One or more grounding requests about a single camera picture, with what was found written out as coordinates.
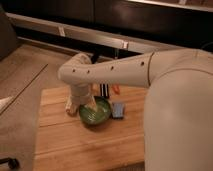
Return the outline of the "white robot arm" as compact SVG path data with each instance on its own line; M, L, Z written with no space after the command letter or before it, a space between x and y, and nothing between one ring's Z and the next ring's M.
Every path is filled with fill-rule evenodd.
M183 48L93 64L79 53L58 71L71 101L90 100L89 85L146 87L146 171L213 171L213 53Z

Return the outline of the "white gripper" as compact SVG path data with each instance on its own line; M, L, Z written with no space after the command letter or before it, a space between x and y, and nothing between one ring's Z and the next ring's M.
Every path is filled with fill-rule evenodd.
M93 110L97 110L95 98L92 97L92 90L90 84L80 84L70 86L70 100L76 105L87 104Z

